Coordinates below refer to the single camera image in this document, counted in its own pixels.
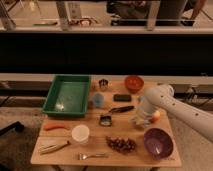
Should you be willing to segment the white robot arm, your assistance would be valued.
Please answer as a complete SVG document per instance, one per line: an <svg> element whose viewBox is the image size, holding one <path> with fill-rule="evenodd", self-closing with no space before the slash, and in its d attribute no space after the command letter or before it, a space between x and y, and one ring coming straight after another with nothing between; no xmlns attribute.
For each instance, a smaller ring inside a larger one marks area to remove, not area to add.
<svg viewBox="0 0 213 171"><path fill-rule="evenodd" d="M213 114L175 99L171 85L161 84L145 89L140 97L140 106L145 116L152 116L157 108L168 111L213 143Z"/></svg>

